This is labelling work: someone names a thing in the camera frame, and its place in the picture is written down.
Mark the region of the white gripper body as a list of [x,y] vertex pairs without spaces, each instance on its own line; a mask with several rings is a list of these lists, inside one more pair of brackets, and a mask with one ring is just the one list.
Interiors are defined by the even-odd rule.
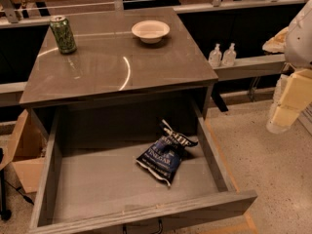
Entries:
[[292,73],[290,76],[282,74],[277,81],[274,96],[273,108],[276,111],[278,108],[296,112],[296,75]]

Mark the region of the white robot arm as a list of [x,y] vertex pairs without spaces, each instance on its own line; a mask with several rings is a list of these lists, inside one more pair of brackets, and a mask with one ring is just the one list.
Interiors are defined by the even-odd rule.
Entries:
[[312,102],[312,0],[262,49],[283,53],[286,64],[294,69],[290,76],[282,75],[278,80],[266,124],[270,133],[280,134]]

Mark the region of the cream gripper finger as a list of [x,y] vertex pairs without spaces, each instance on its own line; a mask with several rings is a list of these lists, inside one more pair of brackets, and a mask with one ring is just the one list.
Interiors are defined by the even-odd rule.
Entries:
[[312,102],[312,70],[299,69],[281,75],[273,95],[266,129],[273,134],[287,131]]
[[286,36],[288,32],[288,27],[280,30],[275,36],[271,37],[263,44],[262,50],[273,54],[283,53],[285,51]]

